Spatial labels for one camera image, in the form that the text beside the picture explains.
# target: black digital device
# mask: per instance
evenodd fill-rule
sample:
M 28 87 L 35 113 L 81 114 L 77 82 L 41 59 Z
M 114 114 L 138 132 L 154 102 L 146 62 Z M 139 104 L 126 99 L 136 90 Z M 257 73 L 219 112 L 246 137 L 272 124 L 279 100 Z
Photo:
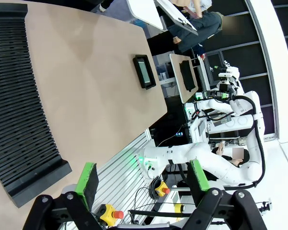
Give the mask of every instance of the black digital device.
M 135 70 L 138 74 L 141 87 L 150 89 L 156 85 L 154 74 L 147 55 L 136 55 L 133 59 Z

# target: red button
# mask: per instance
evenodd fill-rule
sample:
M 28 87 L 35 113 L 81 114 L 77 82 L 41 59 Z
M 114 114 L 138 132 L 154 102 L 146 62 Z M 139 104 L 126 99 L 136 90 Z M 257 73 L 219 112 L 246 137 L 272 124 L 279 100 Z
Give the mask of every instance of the red button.
M 112 213 L 112 216 L 115 219 L 123 219 L 124 218 L 124 213 L 122 211 L 115 211 Z
M 169 194 L 170 189 L 169 189 L 169 188 L 163 188 L 163 189 L 162 189 L 162 192 L 164 192 L 165 194 Z

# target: person's arm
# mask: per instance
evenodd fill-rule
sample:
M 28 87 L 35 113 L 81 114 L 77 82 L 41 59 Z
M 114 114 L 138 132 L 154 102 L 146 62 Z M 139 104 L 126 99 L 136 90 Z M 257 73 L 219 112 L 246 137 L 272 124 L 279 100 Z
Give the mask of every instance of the person's arm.
M 194 3 L 194 8 L 195 8 L 195 12 L 197 13 L 197 16 L 202 18 L 203 14 L 202 14 L 201 0 L 193 0 L 193 3 Z

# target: person's foot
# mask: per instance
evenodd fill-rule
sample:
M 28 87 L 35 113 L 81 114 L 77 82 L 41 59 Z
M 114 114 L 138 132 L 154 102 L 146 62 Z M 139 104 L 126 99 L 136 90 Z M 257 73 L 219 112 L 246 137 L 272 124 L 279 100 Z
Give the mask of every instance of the person's foot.
M 100 5 L 99 5 L 99 10 L 100 10 L 101 12 L 105 12 L 107 9 L 103 8 L 103 7 L 101 6 L 101 4 L 100 4 Z

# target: white shirt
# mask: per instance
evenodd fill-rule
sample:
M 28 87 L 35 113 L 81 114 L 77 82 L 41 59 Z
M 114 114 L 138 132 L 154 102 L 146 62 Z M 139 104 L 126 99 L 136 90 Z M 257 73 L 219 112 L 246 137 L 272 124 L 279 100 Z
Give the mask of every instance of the white shirt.
M 211 6 L 212 6 L 212 0 L 201 0 L 202 12 L 207 10 Z M 193 0 L 190 1 L 189 9 L 196 13 Z

